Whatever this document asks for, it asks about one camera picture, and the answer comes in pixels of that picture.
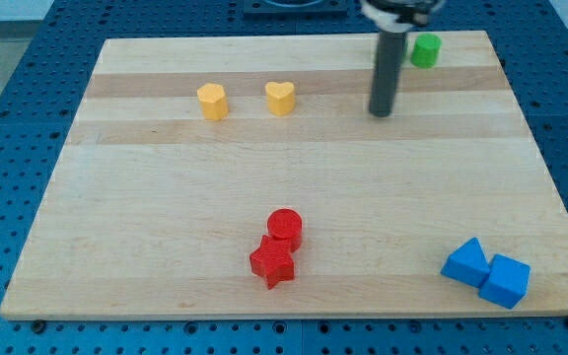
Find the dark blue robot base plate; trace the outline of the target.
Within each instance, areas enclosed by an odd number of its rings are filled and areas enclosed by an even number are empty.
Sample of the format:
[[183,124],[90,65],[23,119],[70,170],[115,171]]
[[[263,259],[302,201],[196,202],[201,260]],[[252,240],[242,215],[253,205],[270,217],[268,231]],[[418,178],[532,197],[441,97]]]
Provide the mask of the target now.
[[245,18],[268,16],[346,15],[347,0],[244,0]]

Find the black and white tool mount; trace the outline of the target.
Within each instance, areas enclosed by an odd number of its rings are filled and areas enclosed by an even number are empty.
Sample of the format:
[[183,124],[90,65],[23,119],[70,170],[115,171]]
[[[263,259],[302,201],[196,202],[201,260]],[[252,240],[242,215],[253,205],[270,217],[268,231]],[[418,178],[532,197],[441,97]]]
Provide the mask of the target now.
[[426,27],[445,0],[361,0],[361,11],[382,31]]

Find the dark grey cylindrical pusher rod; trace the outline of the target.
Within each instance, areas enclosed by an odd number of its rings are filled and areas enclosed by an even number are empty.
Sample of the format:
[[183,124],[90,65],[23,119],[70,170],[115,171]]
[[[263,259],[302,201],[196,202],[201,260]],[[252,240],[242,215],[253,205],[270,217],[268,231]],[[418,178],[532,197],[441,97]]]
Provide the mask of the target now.
[[369,112],[376,117],[387,117],[393,111],[406,49],[406,32],[379,30],[369,100]]

